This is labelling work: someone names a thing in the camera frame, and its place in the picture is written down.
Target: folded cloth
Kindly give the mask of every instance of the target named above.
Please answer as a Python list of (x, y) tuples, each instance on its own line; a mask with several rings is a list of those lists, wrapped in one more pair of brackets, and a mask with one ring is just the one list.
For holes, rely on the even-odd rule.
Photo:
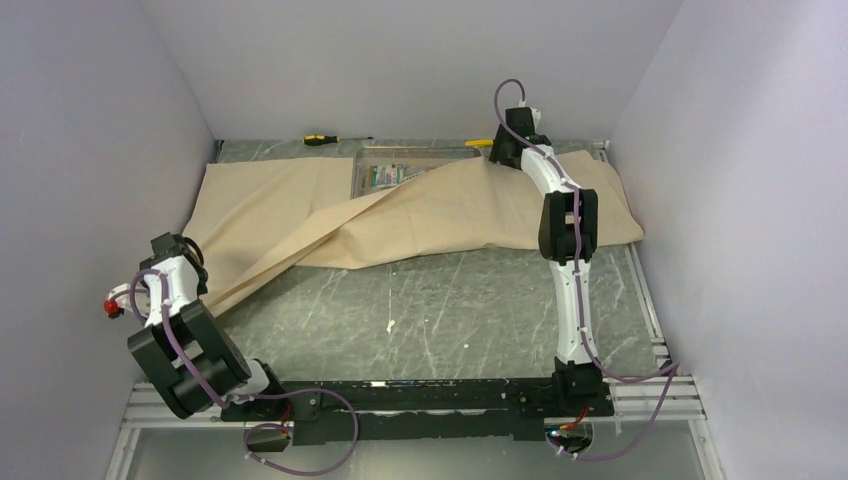
[[(615, 170), (585, 151), (558, 156), (598, 193), (598, 244), (643, 238)], [(209, 271), (214, 314), (292, 265), (363, 268), (489, 246), (538, 248), (542, 195), (519, 170), (483, 158), (451, 163), (349, 199), (351, 159), (209, 165), (184, 234)]]

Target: metal frame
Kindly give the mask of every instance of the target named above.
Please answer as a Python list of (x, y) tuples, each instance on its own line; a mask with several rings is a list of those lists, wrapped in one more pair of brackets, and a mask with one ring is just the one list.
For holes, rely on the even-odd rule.
[[(595, 143), (599, 144), (598, 146), (593, 144), (593, 146), (596, 148), (600, 161), (609, 163), (605, 150), (608, 142)], [(668, 346), (666, 345), (662, 329), (657, 320), (653, 299), (648, 290), (636, 246), (632, 243), (627, 245), (626, 254), (630, 265), (630, 272), (634, 282), (639, 287), (639, 303), (642, 306), (645, 327), (651, 337), (654, 356), (659, 367), (670, 360), (671, 355), (669, 354)], [(618, 431), (620, 431), (622, 422), (646, 421), (650, 418), (665, 383), (664, 378), (657, 378), (640, 384), (626, 384), (610, 379), (605, 379), (605, 381), (610, 385), (610, 393), (615, 403), (616, 415), (613, 417), (593, 417), (592, 421), (615, 422)], [(127, 403), (123, 425), (115, 443), (115, 449), (106, 473), (106, 480), (126, 480), (139, 436), (144, 429), (244, 429), (258, 423), (225, 423), (221, 421), (220, 415), (220, 408), (213, 406), (205, 412), (197, 413), (186, 420), (180, 420), (165, 405), (152, 384), (145, 382), (136, 383)], [(573, 419), (546, 418), (545, 423), (557, 424), (571, 420)], [(701, 398), (698, 394), (695, 380), (691, 375), (678, 375), (674, 378), (672, 386), (669, 389), (668, 397), (657, 420), (688, 421), (704, 478), (707, 480), (725, 479)]]

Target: screwdriver handle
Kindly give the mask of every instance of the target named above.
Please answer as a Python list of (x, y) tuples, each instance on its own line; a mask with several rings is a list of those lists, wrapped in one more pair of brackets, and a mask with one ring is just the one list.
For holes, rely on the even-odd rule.
[(330, 135), (307, 135), (303, 137), (303, 144), (308, 147), (317, 147), (319, 145), (329, 145), (331, 143), (339, 143), (339, 137)]

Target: yellow object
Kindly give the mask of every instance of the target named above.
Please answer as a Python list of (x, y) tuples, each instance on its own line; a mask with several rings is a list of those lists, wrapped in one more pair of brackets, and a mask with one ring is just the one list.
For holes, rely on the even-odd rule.
[(469, 140), (465, 142), (466, 147), (491, 147), (495, 141), (491, 138), (481, 138), (480, 140)]

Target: red cap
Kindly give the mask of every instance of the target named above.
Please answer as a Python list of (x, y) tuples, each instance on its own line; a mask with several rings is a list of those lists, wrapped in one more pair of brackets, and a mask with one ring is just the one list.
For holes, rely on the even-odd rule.
[(114, 315), (121, 311), (121, 307), (118, 306), (118, 302), (114, 300), (106, 300), (103, 302), (103, 310), (105, 310), (109, 315)]

